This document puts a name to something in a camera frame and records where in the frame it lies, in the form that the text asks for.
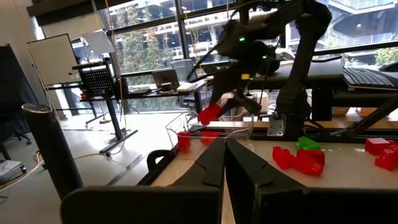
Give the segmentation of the white glossy table sheet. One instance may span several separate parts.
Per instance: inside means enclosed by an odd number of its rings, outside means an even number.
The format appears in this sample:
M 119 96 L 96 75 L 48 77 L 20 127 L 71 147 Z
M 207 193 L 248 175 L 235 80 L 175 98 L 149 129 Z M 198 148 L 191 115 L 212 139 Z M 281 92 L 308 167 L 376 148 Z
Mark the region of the white glossy table sheet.
M 206 146 L 194 139 L 190 152 L 178 154 L 152 184 L 172 184 L 189 170 L 205 149 Z M 375 157 L 364 150 L 363 144 L 323 143 L 322 151 L 325 167 L 321 176 L 312 177 L 294 169 L 283 173 L 308 187 L 398 189 L 398 169 L 388 171 L 375 166 Z

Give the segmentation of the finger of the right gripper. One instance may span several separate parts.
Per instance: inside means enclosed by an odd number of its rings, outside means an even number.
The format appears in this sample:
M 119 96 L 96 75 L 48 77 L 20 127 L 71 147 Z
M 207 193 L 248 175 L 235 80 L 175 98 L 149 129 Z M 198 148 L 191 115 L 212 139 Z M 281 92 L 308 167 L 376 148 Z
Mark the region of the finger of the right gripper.
M 238 106 L 244 107 L 250 114 L 259 114 L 261 111 L 261 105 L 245 94 L 236 93 L 234 99 Z
M 230 111 L 235 107 L 235 99 L 229 98 L 225 101 L 225 103 L 221 107 L 221 111 Z

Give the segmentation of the black cylindrical floor post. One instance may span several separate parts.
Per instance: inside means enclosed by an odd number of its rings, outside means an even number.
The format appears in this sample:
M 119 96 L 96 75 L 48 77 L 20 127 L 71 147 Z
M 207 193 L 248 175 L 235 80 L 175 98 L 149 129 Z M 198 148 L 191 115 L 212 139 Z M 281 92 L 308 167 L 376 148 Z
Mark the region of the black cylindrical floor post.
M 60 199 L 83 187 L 83 181 L 54 110 L 34 103 L 22 105 L 24 115 Z

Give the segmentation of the white board on stand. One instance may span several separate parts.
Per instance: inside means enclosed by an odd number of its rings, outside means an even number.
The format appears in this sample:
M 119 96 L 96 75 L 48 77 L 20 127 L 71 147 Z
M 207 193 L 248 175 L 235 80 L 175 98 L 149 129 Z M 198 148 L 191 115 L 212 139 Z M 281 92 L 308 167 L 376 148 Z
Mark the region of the white board on stand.
M 44 85 L 80 82 L 78 65 L 68 34 L 28 44 L 30 55 Z

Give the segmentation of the black office chair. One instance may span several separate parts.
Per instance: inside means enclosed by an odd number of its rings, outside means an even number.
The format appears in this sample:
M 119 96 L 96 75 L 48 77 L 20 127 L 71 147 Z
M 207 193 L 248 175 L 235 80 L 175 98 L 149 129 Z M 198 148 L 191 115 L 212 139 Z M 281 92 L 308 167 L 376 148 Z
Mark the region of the black office chair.
M 22 105 L 29 102 L 29 84 L 9 44 L 0 45 L 0 153 L 6 160 L 11 157 L 4 143 L 11 138 L 26 139 L 30 127 L 22 114 Z

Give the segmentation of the black perforated panel stand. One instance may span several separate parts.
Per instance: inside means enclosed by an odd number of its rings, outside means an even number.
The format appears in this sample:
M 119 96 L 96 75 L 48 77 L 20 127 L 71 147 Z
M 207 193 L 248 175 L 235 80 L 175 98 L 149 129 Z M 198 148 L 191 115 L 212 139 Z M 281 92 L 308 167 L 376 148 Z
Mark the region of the black perforated panel stand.
M 91 62 L 72 67 L 80 76 L 80 88 L 83 93 L 82 101 L 90 103 L 96 100 L 104 101 L 108 108 L 108 113 L 114 128 L 115 140 L 110 146 L 102 149 L 99 153 L 107 157 L 115 155 L 113 149 L 118 144 L 124 144 L 126 139 L 137 133 L 136 130 L 128 131 L 127 128 L 120 128 L 119 120 L 114 108 L 114 101 L 121 104 L 120 115 L 125 117 L 125 101 L 123 91 L 117 84 L 121 83 L 120 78 L 115 78 L 111 73 L 111 59 L 106 57 L 99 62 Z

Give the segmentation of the silver laptop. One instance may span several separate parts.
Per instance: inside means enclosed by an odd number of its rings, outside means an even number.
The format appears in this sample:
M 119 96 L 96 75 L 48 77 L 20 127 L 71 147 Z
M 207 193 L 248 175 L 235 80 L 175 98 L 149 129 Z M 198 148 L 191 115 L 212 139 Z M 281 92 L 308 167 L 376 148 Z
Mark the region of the silver laptop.
M 154 71 L 152 72 L 152 77 L 157 88 L 161 88 L 161 84 L 163 83 L 171 83 L 173 88 L 180 86 L 177 73 L 174 69 Z

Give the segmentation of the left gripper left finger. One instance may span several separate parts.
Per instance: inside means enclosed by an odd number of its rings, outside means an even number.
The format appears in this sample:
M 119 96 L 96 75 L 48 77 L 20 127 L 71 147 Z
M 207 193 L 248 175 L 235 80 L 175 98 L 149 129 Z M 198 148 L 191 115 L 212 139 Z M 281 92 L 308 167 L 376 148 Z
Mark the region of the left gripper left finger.
M 66 196 L 62 224 L 221 224 L 225 141 L 215 139 L 169 186 L 92 186 Z

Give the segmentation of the clear plastic bin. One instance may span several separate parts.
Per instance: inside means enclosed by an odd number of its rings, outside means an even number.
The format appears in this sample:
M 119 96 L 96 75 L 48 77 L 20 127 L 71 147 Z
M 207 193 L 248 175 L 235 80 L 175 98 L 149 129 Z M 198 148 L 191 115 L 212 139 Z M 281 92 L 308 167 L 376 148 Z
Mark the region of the clear plastic bin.
M 248 138 L 249 133 L 253 130 L 254 127 L 254 116 L 250 116 L 249 122 L 243 127 L 232 126 L 230 128 L 227 127 L 216 127 L 215 121 L 211 121 L 209 125 L 202 125 L 202 123 L 198 120 L 198 113 L 194 111 L 184 112 L 178 115 L 176 118 L 171 120 L 166 125 L 166 131 L 169 135 L 170 142 L 173 146 L 177 147 L 178 150 L 178 138 L 177 134 L 181 131 L 187 131 L 190 133 L 190 152 L 191 154 L 194 151 L 194 145 L 199 144 L 201 147 L 208 147 L 203 145 L 200 142 L 200 138 L 202 132 L 211 131 L 218 133 L 220 136 L 218 138 L 228 139 L 228 138 L 239 138 L 244 137 Z

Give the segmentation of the grey office chair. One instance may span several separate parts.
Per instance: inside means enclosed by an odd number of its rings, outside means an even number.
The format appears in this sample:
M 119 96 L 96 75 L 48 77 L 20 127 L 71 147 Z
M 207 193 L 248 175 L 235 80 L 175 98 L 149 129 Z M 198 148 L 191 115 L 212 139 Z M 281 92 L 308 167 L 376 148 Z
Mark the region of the grey office chair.
M 176 71 L 178 81 L 183 83 L 187 81 L 187 76 L 193 68 L 193 62 L 190 59 L 176 60 L 171 62 L 171 66 Z M 195 107 L 194 96 L 179 96 L 177 98 L 177 104 L 182 108 L 189 108 L 192 110 Z

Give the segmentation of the black laptop keyboard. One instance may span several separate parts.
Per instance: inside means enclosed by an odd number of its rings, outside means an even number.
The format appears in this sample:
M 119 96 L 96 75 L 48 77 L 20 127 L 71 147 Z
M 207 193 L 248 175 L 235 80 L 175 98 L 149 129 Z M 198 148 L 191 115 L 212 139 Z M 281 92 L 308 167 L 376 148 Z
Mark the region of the black laptop keyboard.
M 352 88 L 398 91 L 398 73 L 380 72 L 368 68 L 345 67 L 343 76 Z

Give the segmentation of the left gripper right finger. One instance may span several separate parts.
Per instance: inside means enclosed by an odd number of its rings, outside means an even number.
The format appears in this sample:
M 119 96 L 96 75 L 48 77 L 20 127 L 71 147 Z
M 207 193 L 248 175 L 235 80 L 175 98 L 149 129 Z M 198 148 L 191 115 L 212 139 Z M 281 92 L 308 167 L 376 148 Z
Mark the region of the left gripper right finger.
M 398 189 L 307 187 L 234 139 L 225 159 L 236 224 L 398 224 Z

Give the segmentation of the large glass window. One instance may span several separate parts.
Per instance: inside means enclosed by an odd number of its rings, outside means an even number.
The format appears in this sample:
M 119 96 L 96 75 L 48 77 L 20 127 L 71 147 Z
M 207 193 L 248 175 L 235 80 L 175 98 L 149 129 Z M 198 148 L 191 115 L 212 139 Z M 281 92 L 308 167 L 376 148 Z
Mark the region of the large glass window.
M 215 50 L 238 0 L 133 0 L 105 9 L 116 61 L 130 85 L 153 83 L 151 70 L 177 60 L 225 62 Z M 372 45 L 398 40 L 398 0 L 317 0 L 332 15 L 317 49 Z

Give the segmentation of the small white box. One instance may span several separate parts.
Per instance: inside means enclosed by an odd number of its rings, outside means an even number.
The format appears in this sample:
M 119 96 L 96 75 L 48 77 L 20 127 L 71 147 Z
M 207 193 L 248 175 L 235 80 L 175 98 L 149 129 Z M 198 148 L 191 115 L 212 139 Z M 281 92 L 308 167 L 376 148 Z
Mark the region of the small white box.
M 189 83 L 189 82 L 185 82 L 185 83 L 182 83 L 178 88 L 177 88 L 177 91 L 178 92 L 181 92 L 181 93 L 186 93 L 186 92 L 189 92 L 189 91 L 192 91 L 192 90 L 194 90 L 195 88 L 196 88 L 196 84 L 195 83 Z

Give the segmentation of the black office desk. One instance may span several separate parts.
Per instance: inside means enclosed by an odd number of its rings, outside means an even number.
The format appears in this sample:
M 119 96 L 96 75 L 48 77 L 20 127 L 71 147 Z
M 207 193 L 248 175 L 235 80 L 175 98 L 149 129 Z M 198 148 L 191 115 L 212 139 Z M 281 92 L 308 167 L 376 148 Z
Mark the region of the black office desk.
M 161 98 L 161 97 L 179 97 L 179 98 L 185 98 L 188 96 L 193 95 L 193 102 L 195 106 L 193 107 L 196 113 L 200 113 L 203 110 L 202 103 L 204 102 L 201 99 L 201 94 L 199 93 L 200 89 L 202 89 L 205 86 L 205 81 L 200 80 L 197 81 L 193 84 L 194 89 L 187 91 L 187 92 L 182 92 L 182 91 L 177 91 L 177 90 L 172 90 L 169 92 L 162 93 L 160 90 L 151 90 L 148 93 L 123 93 L 123 99 L 124 100 L 132 100 L 132 99 L 141 99 L 141 98 Z M 96 96 L 96 97 L 83 97 L 80 99 L 80 102 L 84 101 L 109 101 L 109 100 L 121 100 L 120 96 L 117 94 L 120 93 L 115 93 L 116 95 L 111 96 L 111 97 L 105 97 L 105 96 Z

